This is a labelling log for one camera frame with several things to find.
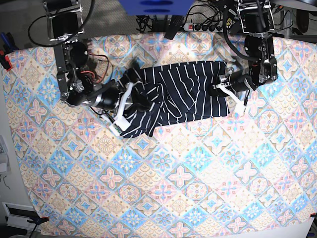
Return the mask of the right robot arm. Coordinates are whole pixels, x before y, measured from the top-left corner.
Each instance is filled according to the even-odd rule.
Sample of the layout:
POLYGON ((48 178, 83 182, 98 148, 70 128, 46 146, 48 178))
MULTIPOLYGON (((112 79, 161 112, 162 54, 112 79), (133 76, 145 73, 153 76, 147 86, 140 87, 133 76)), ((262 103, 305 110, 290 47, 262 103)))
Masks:
POLYGON ((78 39, 84 32, 83 8, 79 0, 45 0, 48 37, 53 42, 60 99, 71 107, 89 106, 115 111, 133 104, 131 93, 114 80, 97 82, 88 70, 91 54, 86 43, 78 39))

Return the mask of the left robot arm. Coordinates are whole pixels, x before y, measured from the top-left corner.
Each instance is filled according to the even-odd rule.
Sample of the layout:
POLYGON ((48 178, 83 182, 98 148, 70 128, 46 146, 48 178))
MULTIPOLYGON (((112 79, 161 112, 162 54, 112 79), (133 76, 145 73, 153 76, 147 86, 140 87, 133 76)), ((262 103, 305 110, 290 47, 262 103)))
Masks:
POLYGON ((278 78, 277 60, 274 54, 273 36, 275 24, 268 0, 223 0, 223 36, 230 49, 248 62, 248 67, 218 77, 218 83, 209 90, 211 96, 228 96, 230 92, 255 91, 260 86, 273 83, 278 78), (230 10, 238 18, 239 26, 246 35, 242 54, 231 43, 226 26, 230 10))

